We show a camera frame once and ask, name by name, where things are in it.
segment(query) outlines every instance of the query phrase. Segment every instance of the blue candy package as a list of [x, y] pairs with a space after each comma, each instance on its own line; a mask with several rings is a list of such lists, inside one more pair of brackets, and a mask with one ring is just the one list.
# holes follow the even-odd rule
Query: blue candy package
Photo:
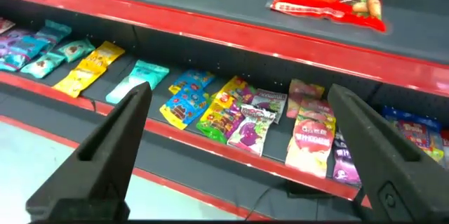
[[173, 94], [176, 94], [185, 86], [194, 91], [202, 90], [214, 78], [215, 76], [210, 72], [204, 72], [201, 70], [187, 70], [170, 87], [168, 87], [168, 90]]
[[4, 57], [0, 58], [0, 70], [20, 70], [47, 44], [47, 41], [39, 41], [30, 36], [23, 37], [9, 48], [9, 52]]
[[125, 95], [135, 86], [148, 82], [152, 90], [156, 88], [157, 84], [170, 72], [166, 67], [161, 67], [151, 63], [138, 60], [133, 68], [133, 71], [121, 80], [114, 90], [106, 96], [106, 101], [117, 104]]
[[203, 90], [184, 87], [159, 109], [168, 123], [178, 129], [185, 129], [192, 121], [206, 111], [209, 95]]
[[57, 66], [59, 66], [65, 57], [62, 55], [56, 55], [54, 53], [47, 53], [41, 56], [38, 60], [25, 65], [20, 71], [22, 73], [28, 73], [36, 78], [44, 78], [48, 73], [52, 72]]
[[78, 58], [88, 55], [94, 49], [95, 47], [86, 38], [79, 41], [71, 41], [59, 47], [56, 51], [57, 53], [64, 55], [67, 62], [72, 62]]
[[72, 28], [66, 25], [62, 25], [51, 20], [45, 21], [45, 26], [42, 27], [35, 35], [34, 38], [40, 41], [47, 41], [47, 47], [42, 50], [41, 54], [44, 55], [53, 47], [64, 39], [72, 32]]

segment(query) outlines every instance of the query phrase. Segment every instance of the pink snack package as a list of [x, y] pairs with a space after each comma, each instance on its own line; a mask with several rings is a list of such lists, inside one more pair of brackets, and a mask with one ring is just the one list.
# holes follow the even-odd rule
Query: pink snack package
[[324, 87], [315, 84], [305, 84], [298, 79], [292, 79], [288, 90], [287, 117], [295, 119], [300, 110], [301, 100], [304, 96], [320, 99]]
[[335, 134], [334, 156], [335, 166], [333, 178], [342, 183], [360, 185], [361, 181], [358, 176], [356, 167], [354, 166], [346, 143], [344, 143], [343, 135], [340, 132], [337, 132]]

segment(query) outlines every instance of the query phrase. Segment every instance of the store shelf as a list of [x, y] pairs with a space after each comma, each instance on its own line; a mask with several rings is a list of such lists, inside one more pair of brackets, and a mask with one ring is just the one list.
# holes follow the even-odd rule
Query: store shelf
[[[28, 74], [0, 72], [0, 82], [17, 86], [71, 105], [76, 105], [90, 111], [95, 110], [99, 114], [108, 114], [113, 106], [106, 103], [105, 96], [130, 73], [136, 60], [137, 58], [131, 55], [124, 55], [119, 58], [116, 62], [111, 64], [110, 68], [103, 76], [83, 92], [83, 98], [73, 99], [67, 95], [56, 93], [50, 88], [50, 86], [56, 84], [59, 80], [65, 77], [69, 71], [77, 65], [77, 62], [61, 65], [45, 79], [40, 80], [33, 79]], [[270, 126], [262, 157], [216, 143], [213, 140], [201, 136], [195, 127], [198, 120], [191, 123], [184, 131], [168, 125], [165, 119], [160, 115], [159, 108], [172, 96], [168, 91], [168, 87], [184, 71], [184, 69], [173, 67], [172, 65], [169, 65], [168, 67], [170, 68], [170, 74], [153, 90], [152, 105], [149, 109], [148, 116], [149, 119], [147, 120], [145, 127], [147, 131], [344, 199], [352, 200], [356, 196], [356, 193], [358, 192], [358, 188], [356, 187], [336, 182], [330, 178], [317, 178], [316, 176], [288, 168], [283, 164], [286, 158], [287, 144], [290, 140], [294, 124], [294, 121], [287, 119], [285, 114], [282, 116], [279, 125]], [[214, 82], [207, 86], [206, 91], [209, 93], [218, 91], [227, 80], [228, 79], [218, 77]], [[330, 156], [328, 162], [329, 177], [332, 169], [333, 157]]]
[[26, 0], [449, 96], [445, 0], [384, 0], [389, 32], [292, 18], [267, 0]]
[[[12, 86], [0, 84], [0, 93], [8, 96], [0, 101], [2, 116], [57, 135], [58, 142], [63, 139], [62, 143], [71, 147], [76, 147], [76, 144], [70, 143], [70, 140], [80, 143], [104, 118], [92, 111]], [[282, 178], [154, 133], [144, 133], [135, 165], [143, 170], [141, 172], [150, 173], [140, 174], [144, 178], [158, 176], [190, 187], [199, 193], [220, 199], [223, 204], [232, 204], [239, 211], [239, 216], [246, 216], [260, 195], [272, 187], [257, 204], [253, 220], [267, 219], [265, 216], [278, 220], [330, 218], [317, 216], [317, 199], [287, 198], [286, 193], [280, 189]], [[344, 210], [338, 210], [338, 216], [332, 219], [356, 220], [350, 211], [349, 202], [340, 202]]]

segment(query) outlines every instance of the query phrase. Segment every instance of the colorful candy wrapper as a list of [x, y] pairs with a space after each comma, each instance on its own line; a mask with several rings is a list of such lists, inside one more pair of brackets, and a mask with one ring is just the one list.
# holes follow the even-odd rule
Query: colorful candy wrapper
[[0, 70], [17, 71], [47, 46], [47, 41], [39, 41], [25, 36], [9, 47], [9, 52], [0, 58]]
[[4, 32], [8, 31], [14, 25], [15, 25], [14, 22], [0, 17], [0, 34], [3, 34]]
[[274, 123], [279, 124], [281, 119], [283, 107], [286, 105], [287, 94], [274, 93], [262, 89], [257, 90], [256, 96], [253, 98], [251, 105], [258, 108], [263, 108], [276, 113]]
[[261, 156], [268, 128], [275, 120], [276, 113], [247, 104], [241, 105], [241, 113], [245, 119], [229, 137], [227, 144]]
[[305, 84], [298, 79], [292, 79], [288, 90], [287, 117], [296, 119], [300, 111], [301, 100], [305, 96], [320, 99], [324, 93], [324, 87], [315, 84]]
[[154, 90], [169, 71], [166, 67], [138, 60], [134, 65], [133, 71], [121, 80], [114, 90], [107, 94], [106, 101], [117, 104], [132, 88], [146, 81], [151, 89]]
[[64, 56], [47, 53], [41, 56], [35, 62], [25, 65], [20, 71], [28, 73], [36, 78], [44, 78], [48, 73], [52, 72], [57, 66], [64, 61]]
[[0, 35], [0, 57], [5, 56], [9, 48], [31, 32], [25, 29], [14, 28]]
[[58, 49], [55, 53], [64, 55], [67, 62], [73, 62], [78, 58], [82, 58], [92, 52], [95, 47], [86, 38], [79, 41], [71, 41]]
[[112, 62], [114, 62], [120, 55], [123, 55], [124, 53], [124, 49], [108, 41], [105, 41], [103, 42], [103, 44], [101, 44], [101, 46], [92, 51], [92, 53], [88, 57], [86, 57], [86, 60], [91, 61], [101, 67], [108, 67]]
[[72, 32], [72, 28], [66, 25], [62, 25], [51, 20], [45, 21], [45, 26], [42, 27], [35, 35], [34, 38], [40, 41], [46, 41], [47, 47], [41, 51], [41, 55], [45, 55], [47, 52], [53, 49], [62, 39], [68, 36]]
[[335, 166], [333, 171], [333, 178], [342, 183], [360, 185], [361, 180], [358, 176], [356, 166], [352, 161], [348, 147], [346, 146], [343, 135], [340, 132], [335, 133], [334, 157]]
[[63, 80], [54, 85], [53, 88], [76, 98], [82, 90], [88, 88], [105, 72], [106, 67], [101, 67], [92, 61], [83, 59], [75, 69], [70, 71], [70, 73]]
[[202, 90], [212, 80], [214, 80], [214, 78], [215, 76], [210, 72], [204, 72], [201, 70], [187, 70], [178, 79], [176, 79], [175, 83], [168, 87], [168, 90], [173, 94], [176, 94], [184, 87], [188, 87], [194, 91]]

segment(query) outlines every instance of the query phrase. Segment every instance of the purple candy package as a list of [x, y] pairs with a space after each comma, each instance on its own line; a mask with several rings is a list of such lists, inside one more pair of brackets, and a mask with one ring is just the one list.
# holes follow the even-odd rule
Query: purple candy package
[[268, 128], [276, 113], [247, 104], [241, 105], [241, 113], [245, 119], [229, 137], [227, 144], [261, 156]]
[[349, 150], [344, 142], [343, 135], [340, 132], [335, 133], [334, 156], [335, 166], [333, 178], [342, 183], [360, 185], [361, 181], [356, 167], [354, 166], [354, 162], [352, 161]]

